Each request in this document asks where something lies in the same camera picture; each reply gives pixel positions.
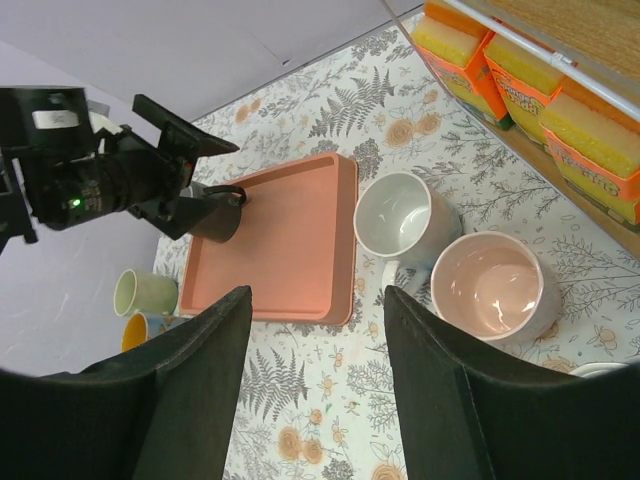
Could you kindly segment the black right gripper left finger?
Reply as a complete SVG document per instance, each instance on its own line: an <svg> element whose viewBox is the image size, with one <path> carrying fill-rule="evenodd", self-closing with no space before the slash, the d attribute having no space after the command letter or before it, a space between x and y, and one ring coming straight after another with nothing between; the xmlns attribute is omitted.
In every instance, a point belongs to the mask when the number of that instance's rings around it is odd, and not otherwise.
<svg viewBox="0 0 640 480"><path fill-rule="evenodd" d="M240 286L83 371L1 374L5 479L219 479L252 321Z"/></svg>

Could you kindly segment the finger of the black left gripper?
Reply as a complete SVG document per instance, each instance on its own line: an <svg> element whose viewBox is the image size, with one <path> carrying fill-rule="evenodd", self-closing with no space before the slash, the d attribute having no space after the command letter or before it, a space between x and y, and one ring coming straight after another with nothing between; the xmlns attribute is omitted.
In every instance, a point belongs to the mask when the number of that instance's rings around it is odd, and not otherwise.
<svg viewBox="0 0 640 480"><path fill-rule="evenodd" d="M146 220L172 240L186 234L206 237L211 232L211 219L219 202L210 198L180 196L171 202L148 200L127 208L137 219Z"/></svg>
<svg viewBox="0 0 640 480"><path fill-rule="evenodd" d="M159 129L162 132L161 138L167 142L177 143L178 140L183 140L193 144L197 158L230 154L240 150L236 144L200 130L144 94L134 96L132 110Z"/></svg>

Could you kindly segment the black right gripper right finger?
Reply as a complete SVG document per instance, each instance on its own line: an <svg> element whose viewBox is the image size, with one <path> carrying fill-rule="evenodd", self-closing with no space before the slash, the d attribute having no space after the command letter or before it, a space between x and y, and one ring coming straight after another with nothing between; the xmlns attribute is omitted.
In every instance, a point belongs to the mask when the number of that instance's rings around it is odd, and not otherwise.
<svg viewBox="0 0 640 480"><path fill-rule="evenodd" d="M412 479L635 479L639 367L582 378L496 349L385 291L384 322Z"/></svg>

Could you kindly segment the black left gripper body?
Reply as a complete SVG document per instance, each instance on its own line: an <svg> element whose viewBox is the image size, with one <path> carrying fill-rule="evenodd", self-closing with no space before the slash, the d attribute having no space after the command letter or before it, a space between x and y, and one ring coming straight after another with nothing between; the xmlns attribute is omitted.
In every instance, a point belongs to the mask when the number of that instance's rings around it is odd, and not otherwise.
<svg viewBox="0 0 640 480"><path fill-rule="evenodd" d="M186 186L193 144L160 137L152 146L131 131L102 140L103 153L47 169L37 190L40 223L65 230L148 200L171 202Z"/></svg>

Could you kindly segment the dark green mug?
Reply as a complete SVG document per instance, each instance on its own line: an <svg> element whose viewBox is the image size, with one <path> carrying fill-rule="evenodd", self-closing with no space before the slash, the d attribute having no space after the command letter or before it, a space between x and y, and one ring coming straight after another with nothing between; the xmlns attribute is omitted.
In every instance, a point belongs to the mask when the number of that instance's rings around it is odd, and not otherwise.
<svg viewBox="0 0 640 480"><path fill-rule="evenodd" d="M182 190L187 232L216 243L225 243L236 233L248 197L236 185L206 186L192 182Z"/></svg>

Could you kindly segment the green ceramic mug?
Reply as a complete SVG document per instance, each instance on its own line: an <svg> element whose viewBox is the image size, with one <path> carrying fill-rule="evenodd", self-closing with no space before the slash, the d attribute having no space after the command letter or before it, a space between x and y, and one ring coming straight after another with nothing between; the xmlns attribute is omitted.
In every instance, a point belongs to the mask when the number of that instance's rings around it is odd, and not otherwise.
<svg viewBox="0 0 640 480"><path fill-rule="evenodd" d="M139 311L169 315L175 310L178 298L179 287L172 278L127 269L116 283L113 307L120 317Z"/></svg>

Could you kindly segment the blue butterfly mug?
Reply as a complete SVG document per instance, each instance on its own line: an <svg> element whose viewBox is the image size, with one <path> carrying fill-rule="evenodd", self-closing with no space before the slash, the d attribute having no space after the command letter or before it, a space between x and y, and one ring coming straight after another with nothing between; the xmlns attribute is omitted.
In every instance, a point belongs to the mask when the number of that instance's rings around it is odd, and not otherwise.
<svg viewBox="0 0 640 480"><path fill-rule="evenodd" d="M126 352L188 321L173 315L139 312L132 315L124 329L121 351Z"/></svg>

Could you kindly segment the dark grey mug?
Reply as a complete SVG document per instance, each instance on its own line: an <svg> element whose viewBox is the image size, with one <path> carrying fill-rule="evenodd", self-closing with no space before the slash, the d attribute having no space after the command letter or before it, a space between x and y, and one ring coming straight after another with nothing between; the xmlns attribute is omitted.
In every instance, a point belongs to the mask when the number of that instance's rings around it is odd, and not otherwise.
<svg viewBox="0 0 640 480"><path fill-rule="evenodd" d="M582 378L591 378L625 368L626 366L627 363L622 362L591 362L571 370L569 374Z"/></svg>

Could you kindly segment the pink mug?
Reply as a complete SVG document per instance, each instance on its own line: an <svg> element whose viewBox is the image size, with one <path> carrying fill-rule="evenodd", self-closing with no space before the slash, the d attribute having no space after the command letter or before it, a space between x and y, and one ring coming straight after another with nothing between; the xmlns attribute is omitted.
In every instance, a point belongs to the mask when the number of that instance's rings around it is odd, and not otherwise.
<svg viewBox="0 0 640 480"><path fill-rule="evenodd" d="M487 343L526 342L561 316L558 281L521 241L500 232L462 236L431 273L437 315Z"/></svg>

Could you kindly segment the blue white gradient mug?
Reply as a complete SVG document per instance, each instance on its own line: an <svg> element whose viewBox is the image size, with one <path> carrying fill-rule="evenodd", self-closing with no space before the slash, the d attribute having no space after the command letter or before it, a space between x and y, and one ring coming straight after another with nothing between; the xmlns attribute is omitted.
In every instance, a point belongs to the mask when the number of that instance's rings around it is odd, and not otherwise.
<svg viewBox="0 0 640 480"><path fill-rule="evenodd" d="M373 181L357 202L353 226L359 244L385 262L382 287L395 286L401 269L414 271L404 287L411 296L463 231L448 200L410 172L392 172Z"/></svg>

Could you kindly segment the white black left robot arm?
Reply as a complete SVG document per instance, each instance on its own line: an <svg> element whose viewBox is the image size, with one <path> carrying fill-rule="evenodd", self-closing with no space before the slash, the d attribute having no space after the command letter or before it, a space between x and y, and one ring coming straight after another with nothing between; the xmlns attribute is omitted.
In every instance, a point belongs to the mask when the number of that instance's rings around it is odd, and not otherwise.
<svg viewBox="0 0 640 480"><path fill-rule="evenodd" d="M238 151L138 94L132 110L160 131L156 145L90 110L78 87L1 90L1 241L37 242L34 221L54 231L126 211L173 240L224 243L246 204L234 185L192 182L197 162Z"/></svg>

